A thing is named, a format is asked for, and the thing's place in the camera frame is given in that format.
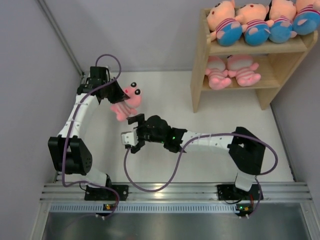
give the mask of black mounting plate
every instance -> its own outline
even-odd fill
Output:
[[[249,192],[236,188],[234,184],[221,184],[217,186],[218,198],[220,201],[238,201],[243,199],[244,201],[250,201],[250,194],[253,200],[259,199],[260,189],[257,184],[253,184]]]
[[[119,196],[120,201],[126,201],[129,195],[129,186],[128,185],[112,185],[111,187],[115,190]],[[85,190],[85,201],[115,201],[116,195],[104,188],[93,188],[86,186]]]

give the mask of gray wall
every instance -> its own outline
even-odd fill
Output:
[[[320,213],[320,42],[273,101],[299,181],[306,181]]]
[[[83,69],[111,53],[125,71],[190,70],[200,9],[220,1],[46,0]],[[236,0],[245,3],[250,1]]]
[[[62,128],[79,77],[34,0],[0,4],[0,239],[32,230],[52,179],[47,142]]]

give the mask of plush toy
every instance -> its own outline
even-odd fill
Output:
[[[228,75],[235,77],[241,87],[252,86],[261,79],[261,75],[254,72],[258,67],[250,55],[231,55],[227,59]]]
[[[274,20],[269,39],[274,43],[282,44],[297,36],[292,25],[297,13],[295,4],[290,0],[272,0],[269,8],[266,20]]]
[[[140,106],[141,90],[137,88],[135,82],[131,83],[130,87],[124,89],[125,94],[130,98],[121,102],[117,102],[111,105],[111,111],[116,113],[116,119],[120,122],[126,120],[130,115],[136,115],[138,112],[137,107]]]
[[[247,44],[258,46],[268,40],[269,27],[274,24],[273,20],[265,21],[268,12],[269,6],[256,3],[244,5],[236,11],[236,16],[242,16],[240,23]]]
[[[217,39],[221,46],[231,46],[242,35],[239,22],[241,16],[235,17],[235,0],[222,1],[212,8],[207,16],[211,41]]]
[[[209,86],[213,90],[221,90],[231,84],[226,64],[217,56],[209,56],[205,75],[208,76]]]
[[[296,0],[297,15],[293,21],[293,30],[299,35],[315,31],[320,24],[320,0]]]

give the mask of plush toy ear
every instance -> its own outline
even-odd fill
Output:
[[[232,5],[233,5],[233,7],[235,8],[235,7],[236,7],[235,0],[231,0],[231,3],[232,3]]]

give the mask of shelf board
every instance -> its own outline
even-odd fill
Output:
[[[237,90],[245,90],[245,89],[274,89],[279,88],[281,85],[277,81],[274,70],[269,62],[269,58],[267,56],[258,56],[255,57],[254,60],[259,63],[259,68],[256,73],[261,74],[261,80],[258,81],[256,84],[252,86],[240,86],[235,78],[232,78],[232,83],[224,88],[223,90],[231,90],[231,89],[237,89]],[[203,85],[202,85],[202,91],[213,91],[208,82],[208,77],[204,76]]]
[[[245,43],[243,37],[232,46],[220,46],[217,41],[211,42],[210,55],[235,55],[235,54],[279,54],[279,53],[300,53],[307,51],[305,43],[300,36],[291,38],[281,44],[273,43],[270,40],[260,46],[250,46]]]

